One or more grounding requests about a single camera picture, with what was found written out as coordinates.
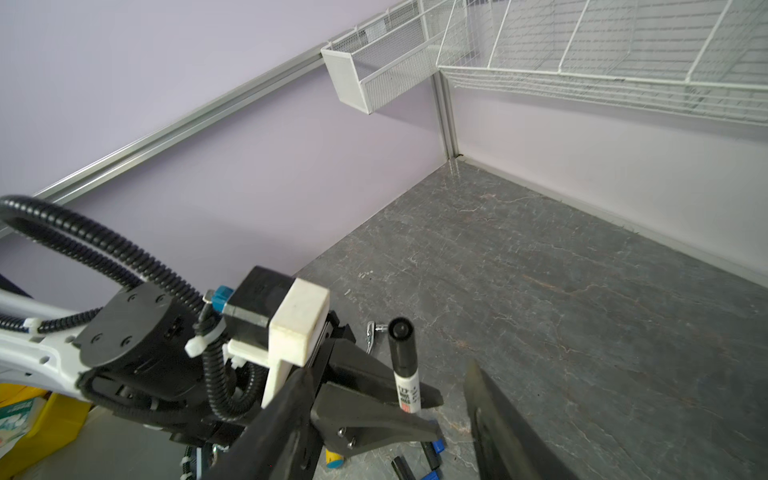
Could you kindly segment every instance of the blue marker cap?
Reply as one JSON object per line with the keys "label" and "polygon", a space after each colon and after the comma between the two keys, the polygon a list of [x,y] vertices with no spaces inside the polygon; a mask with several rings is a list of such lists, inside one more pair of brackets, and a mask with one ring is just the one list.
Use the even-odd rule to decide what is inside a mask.
{"label": "blue marker cap", "polygon": [[442,439],[437,442],[432,442],[432,446],[435,447],[435,452],[440,453],[445,450],[445,445],[442,444]]}

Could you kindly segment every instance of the blue connector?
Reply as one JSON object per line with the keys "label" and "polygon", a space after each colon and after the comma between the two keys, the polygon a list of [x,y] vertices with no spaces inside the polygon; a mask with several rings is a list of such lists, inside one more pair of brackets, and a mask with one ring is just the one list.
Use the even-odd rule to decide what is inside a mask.
{"label": "blue connector", "polygon": [[438,440],[437,442],[432,442],[432,446],[435,447],[436,453],[440,453],[445,450],[445,445],[443,445],[442,439]]}
{"label": "blue connector", "polygon": [[235,291],[228,286],[220,286],[216,289],[216,292],[214,292],[214,296],[211,297],[210,305],[218,313],[222,313],[224,310],[224,305],[227,304],[227,301],[230,299],[233,293],[235,293]]}

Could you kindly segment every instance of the white wire basket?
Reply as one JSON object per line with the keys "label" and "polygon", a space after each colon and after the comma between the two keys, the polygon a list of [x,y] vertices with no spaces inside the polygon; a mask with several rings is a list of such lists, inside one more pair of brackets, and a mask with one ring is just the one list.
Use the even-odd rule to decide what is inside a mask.
{"label": "white wire basket", "polygon": [[768,124],[768,0],[456,0],[454,86]]}
{"label": "white wire basket", "polygon": [[454,0],[410,0],[323,48],[341,102],[371,114],[437,73]]}

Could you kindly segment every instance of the marker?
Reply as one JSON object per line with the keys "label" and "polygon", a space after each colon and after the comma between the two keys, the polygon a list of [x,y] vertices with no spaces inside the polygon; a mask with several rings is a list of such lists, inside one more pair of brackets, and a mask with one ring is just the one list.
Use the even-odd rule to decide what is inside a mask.
{"label": "marker", "polygon": [[410,320],[399,317],[389,322],[389,351],[400,408],[407,413],[420,412],[419,361],[416,358],[416,335]]}
{"label": "marker", "polygon": [[395,457],[392,460],[392,468],[395,469],[398,480],[416,480],[413,472],[411,472],[411,468],[408,467],[408,462],[403,457]]}
{"label": "marker", "polygon": [[435,446],[432,445],[432,442],[422,442],[422,450],[424,451],[424,456],[427,458],[429,469],[434,471],[440,468],[442,460],[440,459],[440,455],[435,451]]}
{"label": "marker", "polygon": [[344,465],[344,457],[338,453],[333,453],[329,449],[326,449],[326,467],[339,468]]}

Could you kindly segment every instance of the metal wall rail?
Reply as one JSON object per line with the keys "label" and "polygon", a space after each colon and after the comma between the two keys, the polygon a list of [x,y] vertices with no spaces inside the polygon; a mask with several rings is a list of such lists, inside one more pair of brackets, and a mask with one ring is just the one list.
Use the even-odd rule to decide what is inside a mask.
{"label": "metal wall rail", "polygon": [[[301,55],[190,112],[173,124],[140,138],[87,167],[62,178],[50,187],[37,192],[35,197],[57,204],[66,204],[80,197],[82,194],[112,180],[117,175],[152,158],[161,151],[246,107],[264,95],[323,66],[325,62],[320,54],[320,49],[325,46],[326,44],[323,43],[305,51]],[[458,155],[458,146],[455,140],[448,84],[445,79],[442,79],[442,81],[439,79],[440,74],[435,75],[432,80],[432,87],[435,91],[435,101],[440,121],[440,134],[445,147],[446,157],[450,160]],[[12,231],[11,228],[0,223],[0,238],[3,238]]]}

